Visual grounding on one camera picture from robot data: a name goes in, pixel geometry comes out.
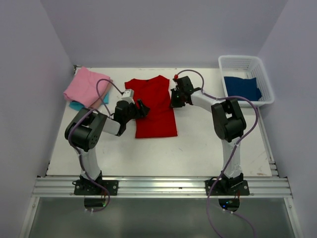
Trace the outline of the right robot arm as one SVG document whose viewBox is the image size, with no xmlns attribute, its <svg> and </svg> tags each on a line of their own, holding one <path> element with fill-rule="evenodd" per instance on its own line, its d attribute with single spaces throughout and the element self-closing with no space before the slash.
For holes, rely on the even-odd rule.
<svg viewBox="0 0 317 238">
<path fill-rule="evenodd" d="M 181 108 L 186 104 L 200 107 L 212 115 L 213 127 L 222 142 L 223 168 L 218 182 L 212 186 L 228 192 L 243 182 L 239 140 L 246 129 L 246 121 L 236 99 L 215 99 L 207 96 L 201 88 L 194 88 L 188 76 L 178 77 L 171 89 L 172 108 Z"/>
</svg>

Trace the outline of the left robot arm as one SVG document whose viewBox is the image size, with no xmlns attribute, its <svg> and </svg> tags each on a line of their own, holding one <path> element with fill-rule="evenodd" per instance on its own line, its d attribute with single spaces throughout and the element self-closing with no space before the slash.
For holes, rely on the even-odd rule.
<svg viewBox="0 0 317 238">
<path fill-rule="evenodd" d="M 121 136 L 133 119 L 143 119 L 150 112 L 142 100 L 118 101 L 111 116 L 97 109 L 82 108 L 65 130 L 65 139 L 76 151 L 81 167 L 80 180 L 88 180 L 96 186 L 102 171 L 98 165 L 95 147 L 103 132 Z"/>
</svg>

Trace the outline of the red t shirt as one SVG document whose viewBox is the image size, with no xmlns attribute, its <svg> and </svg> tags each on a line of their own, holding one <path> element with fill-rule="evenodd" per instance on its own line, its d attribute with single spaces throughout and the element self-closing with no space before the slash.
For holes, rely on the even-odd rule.
<svg viewBox="0 0 317 238">
<path fill-rule="evenodd" d="M 176 137 L 177 127 L 174 110 L 170 107 L 170 80 L 164 76 L 152 79 L 131 79 L 124 83 L 126 89 L 134 91 L 134 100 L 142 100 L 150 108 L 145 118 L 136 120 L 135 138 Z"/>
</svg>

